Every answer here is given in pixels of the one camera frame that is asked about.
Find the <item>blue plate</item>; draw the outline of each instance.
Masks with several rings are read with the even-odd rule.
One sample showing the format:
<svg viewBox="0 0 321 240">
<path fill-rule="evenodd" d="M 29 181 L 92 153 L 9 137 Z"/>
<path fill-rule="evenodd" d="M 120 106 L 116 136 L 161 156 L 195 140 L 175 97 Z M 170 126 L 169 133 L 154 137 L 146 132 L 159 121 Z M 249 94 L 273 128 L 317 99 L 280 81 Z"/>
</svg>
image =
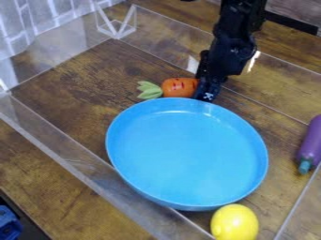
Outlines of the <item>blue plate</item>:
<svg viewBox="0 0 321 240">
<path fill-rule="evenodd" d="M 251 125 L 189 98 L 159 98 L 126 109 L 110 125 L 107 151 L 115 170 L 146 198 L 189 211 L 245 198 L 269 168 Z"/>
</svg>

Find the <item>wooden table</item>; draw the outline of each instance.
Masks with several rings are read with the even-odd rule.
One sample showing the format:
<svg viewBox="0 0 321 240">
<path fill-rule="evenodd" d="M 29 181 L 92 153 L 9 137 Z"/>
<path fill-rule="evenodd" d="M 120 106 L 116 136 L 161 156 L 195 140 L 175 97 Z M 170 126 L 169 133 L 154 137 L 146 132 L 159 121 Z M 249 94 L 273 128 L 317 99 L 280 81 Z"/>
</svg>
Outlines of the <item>wooden table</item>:
<svg viewBox="0 0 321 240">
<path fill-rule="evenodd" d="M 211 30 L 217 8 L 206 1 L 175 6 L 170 0 L 132 2 Z M 320 38 L 272 22 L 257 37 L 263 53 L 321 72 Z M 55 44 L 51 35 L 48 41 Z M 62 52 L 49 54 L 59 57 Z M 28 60 L 27 53 L 16 56 L 15 67 L 51 66 L 45 57 L 40 63 L 39 58 L 37 63 Z M 241 202 L 259 218 L 258 239 L 273 239 L 312 176 L 297 174 L 293 159 L 308 123 L 321 113 L 321 78 L 302 68 L 262 56 L 253 74 L 231 77 L 215 100 L 253 124 L 270 151 L 268 178 Z M 110 162 L 106 129 L 115 115 L 139 101 L 136 82 L 150 79 L 161 83 L 173 76 L 191 74 L 111 39 L 15 87 L 11 94 Z M 152 239 L 3 121 L 0 143 L 1 189 L 54 239 Z M 211 212 L 182 214 L 210 229 Z"/>
</svg>

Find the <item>orange toy carrot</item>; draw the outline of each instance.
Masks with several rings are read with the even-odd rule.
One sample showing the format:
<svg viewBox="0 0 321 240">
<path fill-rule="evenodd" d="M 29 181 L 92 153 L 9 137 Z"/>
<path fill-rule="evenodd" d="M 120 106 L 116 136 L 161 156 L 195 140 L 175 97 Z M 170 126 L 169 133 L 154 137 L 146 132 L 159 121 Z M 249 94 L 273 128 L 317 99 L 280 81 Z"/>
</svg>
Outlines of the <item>orange toy carrot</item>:
<svg viewBox="0 0 321 240">
<path fill-rule="evenodd" d="M 161 86 L 151 82 L 138 82 L 138 89 L 142 99 L 152 99 L 163 96 L 165 98 L 190 98 L 197 88 L 198 80 L 193 78 L 171 78 L 166 79 Z"/>
</svg>

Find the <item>yellow lemon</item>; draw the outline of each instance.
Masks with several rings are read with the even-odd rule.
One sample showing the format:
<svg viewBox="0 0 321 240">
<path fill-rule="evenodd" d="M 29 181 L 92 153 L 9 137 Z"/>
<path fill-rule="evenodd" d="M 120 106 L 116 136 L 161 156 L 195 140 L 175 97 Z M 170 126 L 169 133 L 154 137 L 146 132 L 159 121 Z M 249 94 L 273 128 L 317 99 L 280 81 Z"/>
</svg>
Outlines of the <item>yellow lemon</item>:
<svg viewBox="0 0 321 240">
<path fill-rule="evenodd" d="M 241 204 L 226 205 L 211 217 L 210 231 L 217 240 L 254 240 L 258 234 L 257 216 Z"/>
</svg>

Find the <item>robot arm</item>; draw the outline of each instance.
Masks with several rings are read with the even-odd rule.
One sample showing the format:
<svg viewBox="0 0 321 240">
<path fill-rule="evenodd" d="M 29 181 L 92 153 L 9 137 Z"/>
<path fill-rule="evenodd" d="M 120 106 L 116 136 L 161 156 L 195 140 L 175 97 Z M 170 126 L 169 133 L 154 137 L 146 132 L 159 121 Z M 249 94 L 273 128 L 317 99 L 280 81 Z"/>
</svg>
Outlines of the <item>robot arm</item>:
<svg viewBox="0 0 321 240">
<path fill-rule="evenodd" d="M 230 75 L 239 75 L 251 59 L 257 45 L 251 33 L 265 21 L 268 0 L 222 0 L 221 18 L 213 28 L 215 39 L 201 52 L 195 74 L 199 79 L 193 98 L 211 102 Z"/>
</svg>

